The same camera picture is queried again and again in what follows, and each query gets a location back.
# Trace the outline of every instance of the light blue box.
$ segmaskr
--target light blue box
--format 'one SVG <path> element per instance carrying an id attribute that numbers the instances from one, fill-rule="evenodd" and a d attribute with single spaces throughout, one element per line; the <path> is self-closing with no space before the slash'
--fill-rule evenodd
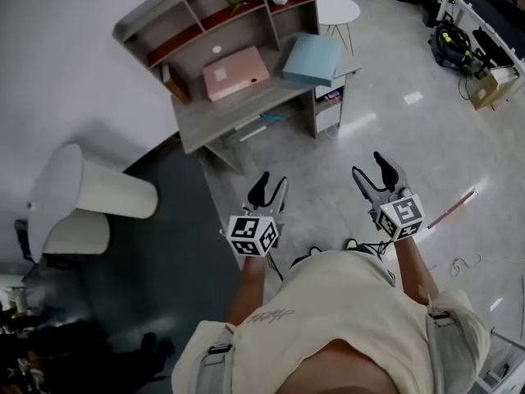
<path id="1" fill-rule="evenodd" d="M 282 76 L 307 85 L 331 86 L 340 51 L 340 41 L 334 36 L 302 33 L 295 41 Z"/>

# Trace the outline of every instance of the buckle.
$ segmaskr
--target buckle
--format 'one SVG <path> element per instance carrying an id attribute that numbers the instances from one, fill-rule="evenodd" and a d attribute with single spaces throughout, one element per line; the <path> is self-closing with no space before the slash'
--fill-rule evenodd
<path id="1" fill-rule="evenodd" d="M 438 314 L 429 314 L 431 317 L 433 317 L 435 320 L 443 319 L 443 318 L 450 318 L 450 315 L 448 312 L 440 312 Z"/>
<path id="2" fill-rule="evenodd" d="M 208 349 L 209 355 L 217 355 L 220 353 L 226 353 L 231 350 L 231 344 L 229 345 L 219 345 L 219 346 L 212 346 Z"/>

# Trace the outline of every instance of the desk leg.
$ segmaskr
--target desk leg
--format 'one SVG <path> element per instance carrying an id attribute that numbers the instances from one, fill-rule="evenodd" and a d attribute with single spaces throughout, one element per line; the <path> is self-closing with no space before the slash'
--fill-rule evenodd
<path id="1" fill-rule="evenodd" d="M 463 14 L 464 14 L 464 11 L 463 9 L 459 9 L 458 11 L 458 15 L 456 16 L 456 18 L 454 19 L 454 24 L 459 26 L 459 22 L 463 19 Z"/>
<path id="2" fill-rule="evenodd" d="M 205 144 L 204 147 L 226 162 L 235 172 L 239 174 L 244 173 L 242 163 L 239 158 L 237 158 L 235 151 L 233 148 L 225 148 L 224 144 L 222 144 L 221 138 L 212 140 Z"/>
<path id="3" fill-rule="evenodd" d="M 445 12 L 446 12 L 446 5 L 448 2 L 449 0 L 441 0 L 440 10 L 438 11 L 437 18 L 436 18 L 437 21 L 443 21 L 443 18 L 445 17 Z"/>
<path id="4" fill-rule="evenodd" d="M 304 105 L 304 110 L 300 113 L 300 116 L 303 118 L 308 131 L 312 134 L 312 137 L 315 139 L 317 134 L 317 128 L 315 124 L 315 90 L 309 90 L 308 92 L 300 95 L 301 101 Z"/>

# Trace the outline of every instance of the white wall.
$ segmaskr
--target white wall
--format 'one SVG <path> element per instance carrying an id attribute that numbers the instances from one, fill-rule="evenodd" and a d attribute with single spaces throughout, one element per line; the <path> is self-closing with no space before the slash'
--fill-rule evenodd
<path id="1" fill-rule="evenodd" d="M 168 92 L 112 38 L 144 0 L 0 0 L 0 261 L 51 154 L 124 169 L 177 131 Z"/>

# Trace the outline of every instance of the shoulder strap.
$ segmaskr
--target shoulder strap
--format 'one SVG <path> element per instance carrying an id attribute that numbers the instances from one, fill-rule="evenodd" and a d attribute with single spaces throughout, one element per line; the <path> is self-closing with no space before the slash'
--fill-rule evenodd
<path id="1" fill-rule="evenodd" d="M 477 376 L 477 355 L 469 336 L 453 312 L 427 315 L 428 347 L 430 351 L 435 394 L 468 392 Z"/>
<path id="2" fill-rule="evenodd" d="M 233 332 L 225 327 L 215 346 L 201 356 L 194 394 L 231 394 Z"/>

